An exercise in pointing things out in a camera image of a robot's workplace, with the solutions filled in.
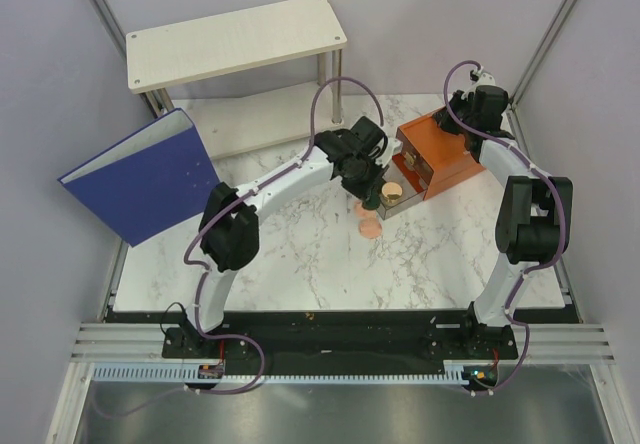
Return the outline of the gold round jar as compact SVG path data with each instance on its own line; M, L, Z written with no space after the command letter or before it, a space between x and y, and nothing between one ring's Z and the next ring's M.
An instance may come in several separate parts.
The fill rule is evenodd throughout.
M381 198L389 205L395 205L403 196L403 188L397 182L385 182L381 188Z

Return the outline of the transparent drawer with gold knob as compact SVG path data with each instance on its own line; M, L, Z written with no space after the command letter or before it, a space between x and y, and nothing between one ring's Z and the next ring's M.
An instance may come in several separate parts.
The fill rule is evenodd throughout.
M394 217L394 216L406 211L410 207L415 206L416 204L419 204L420 202L423 201L424 196L425 196L426 191L427 191L427 188L426 189L422 189L422 188L419 188L419 187L414 187L403 176L403 174L396 167L396 165L394 164L393 161L389 165L389 167L388 167L388 169L387 169L387 171L386 171L386 173L384 175L383 184L385 182L397 182L397 183L399 183L403 188L403 196L395 205L389 206L381 198L381 190L380 190L380 193L379 193L380 205L379 205L379 207L377 209L377 214L383 220L390 219L390 218L392 218L392 217Z

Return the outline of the orange drawer organizer box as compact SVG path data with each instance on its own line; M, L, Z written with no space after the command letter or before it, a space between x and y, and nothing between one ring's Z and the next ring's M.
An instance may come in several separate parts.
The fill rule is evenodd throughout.
M443 132L433 115L434 113L421 116L402 124L396 131L396 138L402 143L402 147L414 147L434 171L424 200L485 171L466 150L464 137Z

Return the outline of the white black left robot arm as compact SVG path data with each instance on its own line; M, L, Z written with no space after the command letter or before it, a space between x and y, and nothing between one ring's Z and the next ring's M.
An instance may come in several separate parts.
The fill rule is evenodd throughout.
M349 129L323 131L312 146L263 177L237 187L222 182L210 193L198 233L204 276L189 309L185 346L208 357L219 346L233 281L260 249L260 226L299 195L337 179L365 210L377 210L384 174L401 142L367 117Z

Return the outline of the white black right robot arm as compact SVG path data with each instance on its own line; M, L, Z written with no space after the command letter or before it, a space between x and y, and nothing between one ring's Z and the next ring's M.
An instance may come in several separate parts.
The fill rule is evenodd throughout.
M513 312L532 272L552 267L570 240L573 182L535 165L515 138L501 128L507 92L481 84L456 91L434 117L438 127L462 135L471 157L498 180L503 197L495 226L498 260L489 282L472 303L476 323L458 332L467 356L483 356L494 345L490 328L515 322Z

